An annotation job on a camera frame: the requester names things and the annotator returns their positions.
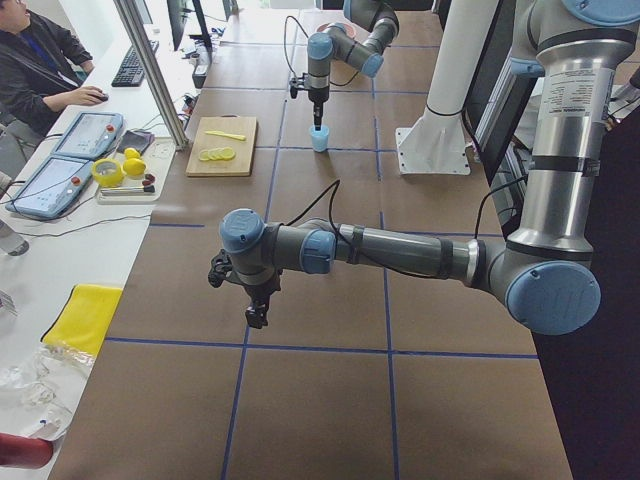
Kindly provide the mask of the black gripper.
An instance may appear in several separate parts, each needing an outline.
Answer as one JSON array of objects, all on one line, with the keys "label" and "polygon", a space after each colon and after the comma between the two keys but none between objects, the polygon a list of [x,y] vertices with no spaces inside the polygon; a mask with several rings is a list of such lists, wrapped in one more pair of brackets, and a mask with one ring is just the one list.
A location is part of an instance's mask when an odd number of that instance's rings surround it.
[{"label": "black gripper", "polygon": [[313,102],[314,131],[321,131],[323,125],[323,105],[328,100],[328,88],[310,88],[308,98]]},{"label": "black gripper", "polygon": [[245,310],[247,324],[251,328],[261,329],[268,325],[270,296],[280,290],[279,272],[240,273],[239,278],[245,292],[259,302],[251,301]]}]

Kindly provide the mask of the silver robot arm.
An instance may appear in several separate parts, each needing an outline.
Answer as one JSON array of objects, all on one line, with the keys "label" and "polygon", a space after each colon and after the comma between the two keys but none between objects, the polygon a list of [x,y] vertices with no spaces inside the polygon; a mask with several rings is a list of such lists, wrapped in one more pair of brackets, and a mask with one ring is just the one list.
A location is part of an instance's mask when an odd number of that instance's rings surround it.
[{"label": "silver robot arm", "polygon": [[345,1],[343,15],[369,35],[360,43],[348,36],[343,23],[334,22],[309,37],[301,88],[313,104],[314,131],[321,130],[324,103],[329,99],[331,62],[342,61],[374,78],[384,62],[384,50],[400,30],[395,10],[384,1]]},{"label": "silver robot arm", "polygon": [[255,211],[228,213],[213,286],[240,285],[248,324],[267,323],[281,273],[325,274],[335,261],[381,266],[419,278],[456,279],[486,291],[533,332],[562,335],[596,314],[600,286],[584,229],[613,77],[635,48],[635,1],[521,1],[513,60],[533,60],[544,79],[520,224],[498,243],[465,243],[332,221],[267,223]]}]

